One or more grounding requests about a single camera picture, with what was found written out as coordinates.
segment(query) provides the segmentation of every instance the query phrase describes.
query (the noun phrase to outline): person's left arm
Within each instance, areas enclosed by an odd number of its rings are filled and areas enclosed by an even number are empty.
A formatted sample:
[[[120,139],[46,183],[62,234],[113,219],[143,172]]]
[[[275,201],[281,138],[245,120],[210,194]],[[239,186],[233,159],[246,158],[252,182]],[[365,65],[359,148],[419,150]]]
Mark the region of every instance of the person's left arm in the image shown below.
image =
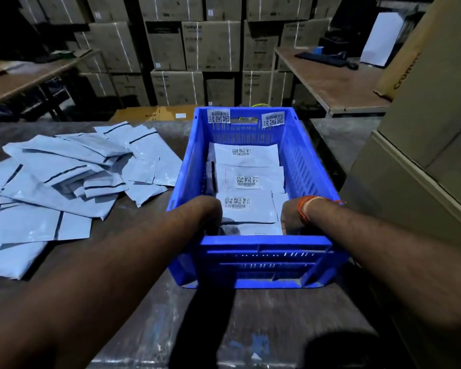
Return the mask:
[[[0,309],[0,369],[85,368],[222,207],[200,196],[84,250]]]

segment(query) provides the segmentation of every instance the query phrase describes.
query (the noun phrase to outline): crate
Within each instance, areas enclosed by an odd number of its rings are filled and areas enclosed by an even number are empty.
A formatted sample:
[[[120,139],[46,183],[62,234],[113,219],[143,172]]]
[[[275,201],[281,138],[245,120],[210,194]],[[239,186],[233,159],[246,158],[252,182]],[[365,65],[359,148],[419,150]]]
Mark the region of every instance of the crate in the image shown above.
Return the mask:
[[[206,190],[208,143],[278,144],[289,197],[320,195],[339,199],[311,140],[292,108],[231,108],[231,124],[208,123],[207,110],[195,110],[190,140],[167,210]],[[263,129],[261,115],[285,112],[285,124]],[[257,118],[257,124],[239,124]],[[330,282],[349,255],[324,235],[219,235],[192,243],[169,266],[176,283],[234,288],[311,288]]]

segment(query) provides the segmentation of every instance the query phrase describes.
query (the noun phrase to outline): white sticker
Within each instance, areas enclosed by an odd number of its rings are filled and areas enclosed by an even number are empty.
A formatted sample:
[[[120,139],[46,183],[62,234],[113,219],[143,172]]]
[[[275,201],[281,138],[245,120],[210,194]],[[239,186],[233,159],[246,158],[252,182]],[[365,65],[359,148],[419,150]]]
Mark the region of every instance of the white sticker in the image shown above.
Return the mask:
[[[230,123],[231,111],[230,109],[209,109],[207,110],[207,117],[209,123]]]
[[[232,149],[232,155],[237,155],[237,156],[246,156],[251,154],[251,149]]]
[[[259,189],[259,176],[237,176],[236,183],[239,189]]]
[[[225,199],[226,209],[244,210],[251,206],[251,198],[246,197],[228,197]]]
[[[262,128],[275,127],[285,124],[285,111],[269,112],[261,116]]]

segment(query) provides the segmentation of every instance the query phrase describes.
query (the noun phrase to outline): worn table surface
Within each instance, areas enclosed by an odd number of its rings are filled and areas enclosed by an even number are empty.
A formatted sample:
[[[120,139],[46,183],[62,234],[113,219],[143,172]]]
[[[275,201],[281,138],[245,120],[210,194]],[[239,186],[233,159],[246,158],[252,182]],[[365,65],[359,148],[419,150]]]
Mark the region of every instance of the worn table surface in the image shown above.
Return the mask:
[[[153,125],[183,157],[191,122]],[[91,126],[92,123],[0,124],[0,160],[5,157],[1,146],[7,142],[25,141],[37,134],[90,131]],[[168,191],[139,209],[127,197],[118,199],[105,222],[94,221],[89,239],[50,243],[26,279],[45,277],[83,248],[102,246],[103,238],[161,214],[170,194]],[[309,366],[349,350],[380,352],[380,342],[383,352],[391,357],[388,361],[394,363],[400,357],[399,343],[394,344],[390,337],[379,339],[372,325],[381,337],[387,336],[381,331],[380,318],[369,317],[371,325],[356,307],[369,311],[373,305],[367,293],[357,292],[361,282],[355,281],[356,272],[342,273],[344,282],[319,289],[234,292],[183,289],[166,271],[91,366],[167,367],[171,361],[170,367],[188,367],[191,363],[208,367],[211,362],[215,366],[216,360],[219,367],[296,367],[304,360]],[[0,302],[26,282],[0,278]],[[349,290],[355,304],[344,290]],[[178,359],[185,365],[178,366]]]
[[[45,81],[60,75],[61,73],[70,70],[77,66],[80,62],[88,59],[99,52],[98,49],[87,52],[82,57],[72,59],[59,59],[55,62],[36,64],[31,67],[30,72],[21,73],[19,67],[18,73],[0,74],[0,102],[3,102],[16,94],[24,92],[34,86],[38,86]]]
[[[350,171],[360,150],[382,117],[339,117],[311,119],[345,173]]]
[[[295,57],[309,49],[275,48],[276,54],[324,107],[326,113],[385,112],[391,104],[373,92],[383,70],[360,63],[357,71]]]

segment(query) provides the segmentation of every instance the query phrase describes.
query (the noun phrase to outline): forearm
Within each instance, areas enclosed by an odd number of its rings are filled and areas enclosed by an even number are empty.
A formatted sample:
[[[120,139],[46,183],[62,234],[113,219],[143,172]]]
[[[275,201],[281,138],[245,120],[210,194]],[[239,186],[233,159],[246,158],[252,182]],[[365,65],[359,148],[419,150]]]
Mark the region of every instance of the forearm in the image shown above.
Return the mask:
[[[326,200],[309,204],[307,216],[420,317],[461,325],[461,253]]]
[[[5,366],[0,348],[0,367],[31,364],[31,350],[53,355],[58,368],[85,367],[212,212],[205,199],[191,201],[31,282],[0,313],[0,347],[18,355]]]

